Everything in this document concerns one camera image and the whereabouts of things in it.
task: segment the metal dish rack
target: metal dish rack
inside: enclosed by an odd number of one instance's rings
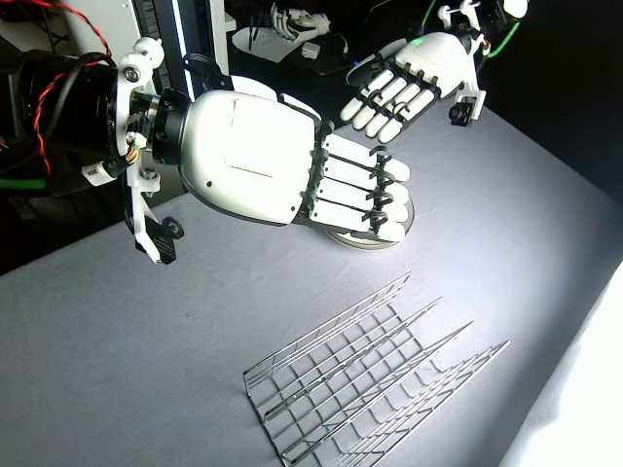
[[[508,344],[440,369],[431,357],[471,323],[423,347],[411,328],[441,299],[399,315],[391,303],[410,275],[244,372],[284,466],[377,464]]]

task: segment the wire basket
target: wire basket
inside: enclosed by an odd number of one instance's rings
[[[372,466],[507,344],[451,368],[432,357],[472,323],[424,347],[391,303],[405,274],[244,372],[247,395],[284,466]]]

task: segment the green cable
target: green cable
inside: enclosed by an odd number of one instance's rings
[[[0,178],[0,189],[11,190],[41,190],[46,188],[46,181],[43,178],[31,179],[10,179]]]
[[[430,12],[432,12],[432,7],[435,6],[436,1],[437,0],[430,0],[430,5],[428,5],[428,9],[426,10],[426,13],[424,14],[424,18],[421,20],[420,34],[424,33],[424,26],[426,25],[426,22],[428,21],[428,17],[430,16]]]
[[[513,27],[510,28],[510,31],[508,31],[508,34],[506,34],[506,37],[504,38],[504,40],[499,44],[499,46],[495,48],[493,52],[487,55],[487,58],[494,58],[496,55],[502,52],[504,47],[506,47],[506,44],[508,44],[508,41],[510,41],[511,37],[513,37],[513,34],[515,34],[515,31],[517,30],[520,24],[521,24],[520,22],[516,22],[515,24],[513,24]]]

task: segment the light strip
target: light strip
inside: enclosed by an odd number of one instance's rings
[[[179,42],[179,52],[182,53],[182,57],[186,54],[186,41],[184,40],[184,29],[182,28],[182,17],[179,14],[179,4],[177,0],[171,0],[171,6],[173,7],[173,18],[175,19],[175,30],[177,31],[177,40]],[[184,70],[186,76],[186,87],[188,88],[188,96],[191,101],[195,102],[195,92],[193,91],[193,80],[191,80],[191,74],[188,70]]]

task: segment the gray table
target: gray table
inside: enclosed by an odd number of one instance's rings
[[[384,465],[496,465],[620,262],[623,217],[492,112],[447,111],[390,145],[418,217],[386,251],[184,196],[158,209],[186,230],[169,267],[118,225],[2,277],[0,465],[276,466],[242,371],[408,270],[398,308],[444,297],[424,333],[474,319],[461,352],[511,345]]]

